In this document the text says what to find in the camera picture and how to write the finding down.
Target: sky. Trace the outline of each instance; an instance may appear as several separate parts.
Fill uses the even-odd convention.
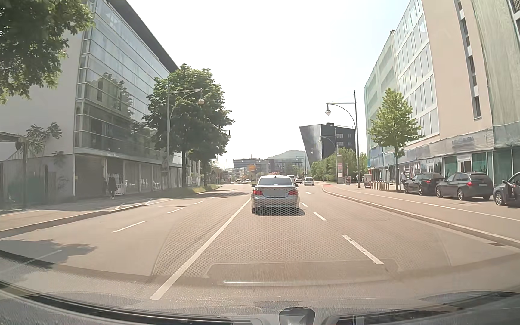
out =
[[[354,127],[327,102],[357,95],[366,152],[364,87],[408,0],[128,0],[179,66],[210,68],[235,120],[219,165],[302,150],[299,126]],[[344,106],[354,117],[354,105]]]

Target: silver sedan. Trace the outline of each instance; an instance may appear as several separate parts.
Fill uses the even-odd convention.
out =
[[[252,213],[259,208],[289,208],[300,210],[298,185],[288,176],[262,176],[252,187]]]

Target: mountain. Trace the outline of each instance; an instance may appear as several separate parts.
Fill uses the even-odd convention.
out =
[[[277,154],[273,157],[268,157],[267,159],[294,159],[296,157],[304,157],[305,152],[300,150],[289,150],[283,152],[281,154]]]

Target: black car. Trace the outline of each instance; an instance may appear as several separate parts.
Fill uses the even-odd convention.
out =
[[[439,181],[444,181],[444,176],[439,173],[420,173],[412,179],[404,182],[405,193],[418,193],[421,196],[434,194]]]
[[[466,200],[471,197],[482,197],[485,200],[493,195],[493,181],[481,172],[454,173],[437,184],[437,197],[456,197]]]

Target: person standing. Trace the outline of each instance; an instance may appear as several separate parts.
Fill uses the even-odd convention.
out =
[[[110,176],[110,178],[107,180],[107,190],[110,191],[110,196],[112,197],[112,200],[116,198],[116,179],[113,176]]]

